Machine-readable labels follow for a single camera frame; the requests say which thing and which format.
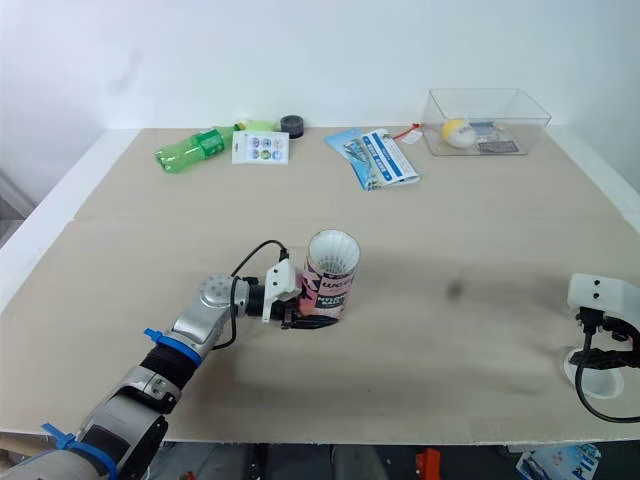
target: blue cable tie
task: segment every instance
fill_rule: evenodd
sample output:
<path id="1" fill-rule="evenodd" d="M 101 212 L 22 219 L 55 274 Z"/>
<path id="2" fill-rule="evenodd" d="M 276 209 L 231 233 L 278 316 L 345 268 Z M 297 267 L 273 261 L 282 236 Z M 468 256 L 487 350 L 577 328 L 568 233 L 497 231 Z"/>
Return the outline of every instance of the blue cable tie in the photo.
<path id="1" fill-rule="evenodd" d="M 162 345 L 166 345 L 167 347 L 171 347 L 174 350 L 178 350 L 180 353 L 189 357 L 196 366 L 200 366 L 202 363 L 202 358 L 198 355 L 198 352 L 190 349 L 184 343 L 179 342 L 178 340 L 167 337 L 160 330 L 151 330 L 150 328 L 145 329 L 144 334 L 153 340 L 156 343 L 160 343 Z"/>
<path id="2" fill-rule="evenodd" d="M 76 436 L 72 433 L 62 433 L 50 423 L 42 425 L 42 429 L 56 439 L 58 450 L 80 450 L 102 463 L 109 472 L 109 480 L 118 480 L 118 467 L 109 455 L 93 445 L 84 442 L 76 442 Z"/>

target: shuttlecock tube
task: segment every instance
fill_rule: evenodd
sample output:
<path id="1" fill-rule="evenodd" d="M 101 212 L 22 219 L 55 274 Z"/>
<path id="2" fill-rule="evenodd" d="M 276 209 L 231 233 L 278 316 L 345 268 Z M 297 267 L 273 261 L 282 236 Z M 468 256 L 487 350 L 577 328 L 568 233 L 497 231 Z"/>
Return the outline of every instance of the shuttlecock tube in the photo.
<path id="1" fill-rule="evenodd" d="M 340 230 L 323 230 L 309 242 L 298 309 L 302 315 L 340 319 L 360 261 L 360 247 Z"/>

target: white ball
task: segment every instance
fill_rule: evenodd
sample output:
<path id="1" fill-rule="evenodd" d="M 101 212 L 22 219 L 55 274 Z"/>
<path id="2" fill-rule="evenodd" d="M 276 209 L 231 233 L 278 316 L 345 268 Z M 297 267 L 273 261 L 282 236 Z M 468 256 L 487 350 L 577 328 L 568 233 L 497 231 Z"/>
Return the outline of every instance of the white ball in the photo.
<path id="1" fill-rule="evenodd" d="M 450 120 L 449 125 L 445 124 L 442 136 L 452 147 L 462 149 L 472 147 L 478 138 L 473 127 L 463 120 Z"/>

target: white cup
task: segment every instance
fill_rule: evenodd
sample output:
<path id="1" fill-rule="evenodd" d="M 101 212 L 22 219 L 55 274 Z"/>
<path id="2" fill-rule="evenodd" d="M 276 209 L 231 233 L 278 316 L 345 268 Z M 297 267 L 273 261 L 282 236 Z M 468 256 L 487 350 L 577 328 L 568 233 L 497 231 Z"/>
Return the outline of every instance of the white cup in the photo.
<path id="1" fill-rule="evenodd" d="M 574 353 L 580 351 L 582 351 L 582 348 L 574 348 L 564 357 L 564 373 L 573 386 L 576 384 L 578 366 L 569 363 L 569 359 Z M 585 368 L 582 372 L 582 391 L 585 395 L 598 399 L 615 398 L 623 390 L 624 380 L 620 370 L 617 368 L 610 368 L 609 370 Z"/>

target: bottle cap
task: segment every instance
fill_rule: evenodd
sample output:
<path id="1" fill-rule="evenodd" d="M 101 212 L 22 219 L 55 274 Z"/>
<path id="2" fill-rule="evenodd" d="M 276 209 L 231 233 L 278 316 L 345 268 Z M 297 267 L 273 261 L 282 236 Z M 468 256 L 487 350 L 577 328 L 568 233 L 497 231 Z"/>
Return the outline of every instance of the bottle cap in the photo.
<path id="1" fill-rule="evenodd" d="M 304 133 L 304 122 L 298 115 L 287 115 L 280 119 L 280 130 L 289 132 L 289 138 L 300 138 Z"/>

